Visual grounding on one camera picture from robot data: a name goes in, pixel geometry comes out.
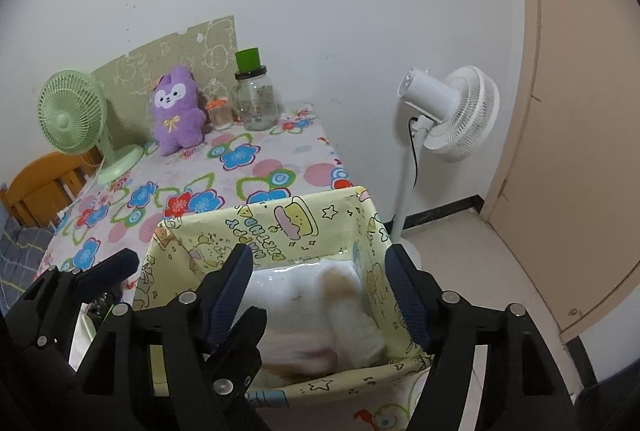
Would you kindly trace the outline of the purple plush toy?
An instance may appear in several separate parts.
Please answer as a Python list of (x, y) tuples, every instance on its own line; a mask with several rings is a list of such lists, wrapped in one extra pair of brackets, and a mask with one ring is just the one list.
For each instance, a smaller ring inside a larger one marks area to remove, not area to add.
[(154, 138), (162, 156), (200, 145), (206, 115), (198, 106), (200, 88), (186, 66), (160, 77), (152, 94)]

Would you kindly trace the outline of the green desk fan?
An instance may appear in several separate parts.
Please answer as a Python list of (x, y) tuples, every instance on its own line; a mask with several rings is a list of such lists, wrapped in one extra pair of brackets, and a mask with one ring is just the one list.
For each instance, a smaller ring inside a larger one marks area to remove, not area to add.
[(44, 84), (37, 103), (41, 132), (58, 151), (81, 155), (95, 148), (102, 155), (96, 182), (116, 181), (137, 165), (143, 148), (130, 144), (115, 150), (107, 125), (107, 102), (96, 79), (65, 69)]

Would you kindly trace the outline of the green patterned wall mat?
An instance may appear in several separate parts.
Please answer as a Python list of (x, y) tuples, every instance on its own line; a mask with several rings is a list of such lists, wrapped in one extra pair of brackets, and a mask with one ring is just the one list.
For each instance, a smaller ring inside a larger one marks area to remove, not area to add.
[(229, 95), (238, 70), (236, 50), (235, 21), (229, 15), (158, 38), (96, 69), (114, 147), (153, 139), (152, 84), (171, 68), (191, 70), (201, 105)]

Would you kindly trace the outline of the yellow patterned storage box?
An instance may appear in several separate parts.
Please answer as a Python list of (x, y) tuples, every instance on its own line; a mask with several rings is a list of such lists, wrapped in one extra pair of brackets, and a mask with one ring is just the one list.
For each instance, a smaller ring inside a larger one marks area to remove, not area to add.
[(160, 222), (142, 262), (134, 308), (163, 307), (183, 290), (195, 289), (206, 274), (222, 268), (238, 243), (250, 247), (253, 273), (321, 259), (354, 262), (371, 315), (386, 342), (386, 362), (378, 366), (285, 387), (263, 388), (253, 382), (248, 399), (254, 406), (341, 401), (401, 385), (430, 368), (431, 359), (412, 342), (385, 276), (384, 255), (392, 239), (368, 191), (360, 186)]

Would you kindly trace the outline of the glass jar green lid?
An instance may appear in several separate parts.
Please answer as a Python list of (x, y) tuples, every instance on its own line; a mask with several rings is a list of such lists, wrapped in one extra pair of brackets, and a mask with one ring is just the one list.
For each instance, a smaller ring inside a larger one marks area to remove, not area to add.
[(232, 101), (244, 128), (265, 131), (273, 128), (280, 118), (279, 108), (267, 67), (262, 64), (259, 50), (247, 48), (235, 53), (236, 84)]

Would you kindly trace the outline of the white standing fan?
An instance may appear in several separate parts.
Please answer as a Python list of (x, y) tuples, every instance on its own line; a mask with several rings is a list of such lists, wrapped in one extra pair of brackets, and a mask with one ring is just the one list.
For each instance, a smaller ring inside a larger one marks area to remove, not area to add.
[(426, 70), (410, 69), (397, 95), (416, 116), (408, 121), (409, 149), (402, 164), (390, 238), (420, 265), (418, 249), (401, 233), (418, 183), (421, 155), (427, 152), (442, 162), (461, 162), (471, 156), (494, 128), (500, 95), (495, 81), (473, 65), (459, 67), (442, 80)]

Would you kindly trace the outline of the grey plaid pillow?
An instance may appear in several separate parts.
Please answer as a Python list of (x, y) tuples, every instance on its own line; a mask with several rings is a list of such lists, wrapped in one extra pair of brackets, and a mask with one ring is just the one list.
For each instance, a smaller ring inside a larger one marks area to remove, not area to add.
[(53, 233), (42, 227), (23, 227), (9, 215), (1, 220), (0, 305), (6, 315), (35, 281)]

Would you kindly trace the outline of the toothpick jar orange lid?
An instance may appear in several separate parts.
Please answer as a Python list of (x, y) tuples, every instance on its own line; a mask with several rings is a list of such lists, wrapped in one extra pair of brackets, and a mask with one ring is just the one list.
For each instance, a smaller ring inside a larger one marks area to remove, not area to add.
[(205, 110), (215, 130), (226, 130), (234, 124), (233, 110), (228, 99), (210, 100), (206, 103)]

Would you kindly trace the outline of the beige door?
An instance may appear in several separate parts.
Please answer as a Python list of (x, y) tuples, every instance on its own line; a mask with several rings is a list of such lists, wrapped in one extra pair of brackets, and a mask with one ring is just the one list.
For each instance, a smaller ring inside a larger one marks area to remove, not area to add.
[(520, 83), (483, 217), (563, 341), (638, 286), (637, 0), (525, 0)]

